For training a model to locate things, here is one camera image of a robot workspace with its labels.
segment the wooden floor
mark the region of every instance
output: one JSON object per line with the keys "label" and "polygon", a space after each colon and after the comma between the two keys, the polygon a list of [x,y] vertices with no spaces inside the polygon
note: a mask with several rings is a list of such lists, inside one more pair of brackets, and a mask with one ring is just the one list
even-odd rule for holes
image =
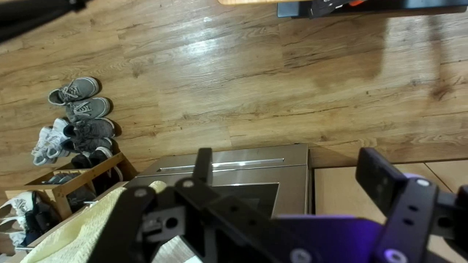
{"label": "wooden floor", "polygon": [[273,5],[93,0],[0,44],[0,186],[63,116],[51,90],[95,76],[137,170],[200,147],[308,144],[316,167],[359,147],[395,163],[468,158],[468,15],[276,19]]}

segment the hardwood floorboard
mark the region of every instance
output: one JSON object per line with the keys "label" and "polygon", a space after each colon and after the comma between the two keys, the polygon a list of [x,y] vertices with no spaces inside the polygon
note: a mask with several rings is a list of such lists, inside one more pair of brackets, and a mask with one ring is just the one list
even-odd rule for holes
{"label": "hardwood floorboard", "polygon": [[0,186],[54,167],[33,167],[29,152],[64,113],[48,92],[76,76],[101,81],[137,170],[200,147],[282,144],[310,145],[316,167],[352,166],[361,147],[393,163],[468,158],[466,14],[275,12],[92,0],[1,43]]}

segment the shoe rack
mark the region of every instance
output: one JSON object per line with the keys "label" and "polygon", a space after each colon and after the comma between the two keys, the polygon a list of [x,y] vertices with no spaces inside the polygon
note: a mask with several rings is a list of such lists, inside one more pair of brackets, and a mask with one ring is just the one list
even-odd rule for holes
{"label": "shoe rack", "polygon": [[[71,164],[67,164],[33,182],[29,182],[25,186],[8,187],[3,190],[7,199],[11,199],[22,192],[35,192],[57,209],[61,220],[67,220],[71,215],[71,209],[67,202],[67,195],[73,193],[74,190],[83,186],[87,186],[90,190],[93,190],[92,180],[106,176],[106,171],[115,167],[120,168],[120,171],[123,173],[123,182],[130,182],[137,174],[134,167],[128,163],[128,160],[121,152],[118,152],[117,155],[111,157],[109,160],[89,170],[74,170]],[[73,173],[73,174],[77,173],[79,176],[64,185],[42,185],[42,182],[47,182],[55,174],[67,174],[67,173]]]}

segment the bolt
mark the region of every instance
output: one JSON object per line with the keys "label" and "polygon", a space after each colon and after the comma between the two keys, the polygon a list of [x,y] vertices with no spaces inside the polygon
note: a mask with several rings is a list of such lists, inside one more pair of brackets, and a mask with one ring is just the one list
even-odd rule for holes
{"label": "bolt", "polygon": [[399,250],[387,249],[384,250],[384,259],[387,263],[408,263],[408,259]]}
{"label": "bolt", "polygon": [[181,186],[185,187],[185,189],[193,187],[193,182],[187,180]]}
{"label": "bolt", "polygon": [[302,249],[295,249],[291,252],[291,262],[292,263],[311,263],[311,258],[308,252]]}
{"label": "bolt", "polygon": [[147,195],[146,189],[139,189],[134,192],[134,198],[143,198],[146,195]]}
{"label": "bolt", "polygon": [[427,180],[417,180],[415,183],[418,183],[422,187],[428,187],[430,186],[430,183]]}

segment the screw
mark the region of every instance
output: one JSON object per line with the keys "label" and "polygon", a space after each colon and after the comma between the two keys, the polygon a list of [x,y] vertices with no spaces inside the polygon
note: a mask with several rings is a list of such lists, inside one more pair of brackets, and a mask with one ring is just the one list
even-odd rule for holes
{"label": "screw", "polygon": [[193,187],[193,182],[187,180],[181,186],[185,187],[185,189]]}
{"label": "screw", "polygon": [[134,192],[136,198],[143,198],[146,195],[147,195],[146,189],[139,189],[139,190]]}
{"label": "screw", "polygon": [[311,258],[308,252],[302,249],[295,249],[291,252],[291,262],[292,263],[311,263]]}
{"label": "screw", "polygon": [[428,187],[430,186],[430,183],[427,180],[417,180],[415,183],[418,183],[422,187]]}
{"label": "screw", "polygon": [[408,263],[408,259],[399,250],[387,249],[384,250],[384,259],[387,263]]}

